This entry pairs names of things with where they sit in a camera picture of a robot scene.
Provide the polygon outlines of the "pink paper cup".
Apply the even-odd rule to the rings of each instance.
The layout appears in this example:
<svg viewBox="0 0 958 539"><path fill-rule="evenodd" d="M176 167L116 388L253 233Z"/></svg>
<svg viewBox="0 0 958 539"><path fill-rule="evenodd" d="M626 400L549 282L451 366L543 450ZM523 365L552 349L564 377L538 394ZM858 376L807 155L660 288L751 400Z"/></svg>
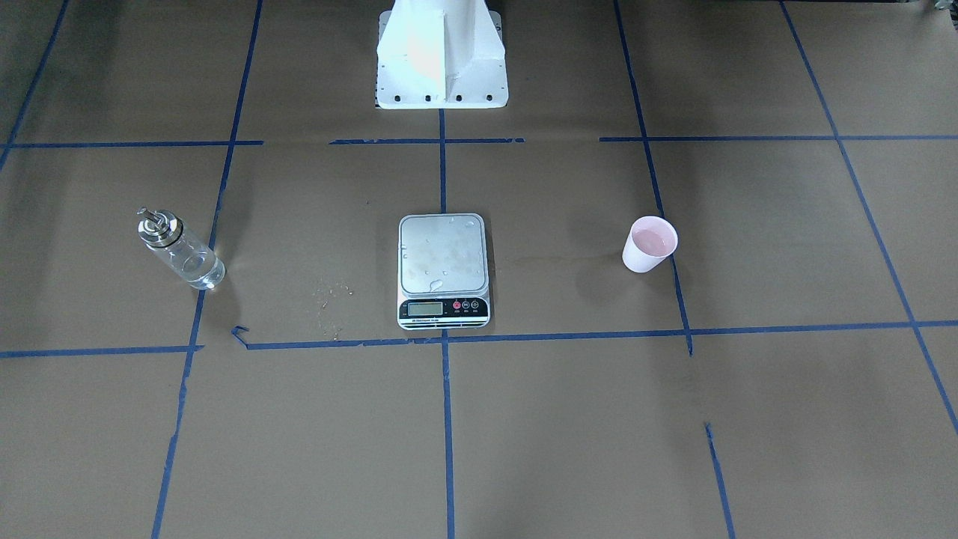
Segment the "pink paper cup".
<svg viewBox="0 0 958 539"><path fill-rule="evenodd" d="M633 222L620 258L630 272L650 272L672 256L679 244L677 230L667 219L641 217Z"/></svg>

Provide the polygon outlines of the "digital kitchen scale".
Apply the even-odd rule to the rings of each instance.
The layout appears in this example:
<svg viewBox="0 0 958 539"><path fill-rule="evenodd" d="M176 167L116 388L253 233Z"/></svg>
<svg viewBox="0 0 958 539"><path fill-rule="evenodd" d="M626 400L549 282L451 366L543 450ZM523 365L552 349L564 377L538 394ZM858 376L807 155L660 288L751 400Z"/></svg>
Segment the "digital kitchen scale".
<svg viewBox="0 0 958 539"><path fill-rule="evenodd" d="M403 217L397 230L397 325L470 329L492 320L486 229L476 213Z"/></svg>

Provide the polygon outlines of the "clear glass sauce bottle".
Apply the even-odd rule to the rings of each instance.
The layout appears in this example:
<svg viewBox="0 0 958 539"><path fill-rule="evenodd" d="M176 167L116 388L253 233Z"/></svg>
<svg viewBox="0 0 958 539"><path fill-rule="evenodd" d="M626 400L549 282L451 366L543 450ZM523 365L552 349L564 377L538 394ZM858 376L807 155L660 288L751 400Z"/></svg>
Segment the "clear glass sauce bottle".
<svg viewBox="0 0 958 539"><path fill-rule="evenodd" d="M141 242L189 286L212 290L225 280L225 264L177 215L144 206L136 215Z"/></svg>

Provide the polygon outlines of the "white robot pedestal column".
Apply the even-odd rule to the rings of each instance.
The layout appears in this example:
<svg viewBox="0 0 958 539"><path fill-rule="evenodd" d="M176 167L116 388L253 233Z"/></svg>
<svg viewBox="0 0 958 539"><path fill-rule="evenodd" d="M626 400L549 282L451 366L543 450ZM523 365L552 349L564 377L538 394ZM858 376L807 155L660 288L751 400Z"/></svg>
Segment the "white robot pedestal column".
<svg viewBox="0 0 958 539"><path fill-rule="evenodd" d="M509 98L502 19L485 1L396 1L379 15L381 109L499 109Z"/></svg>

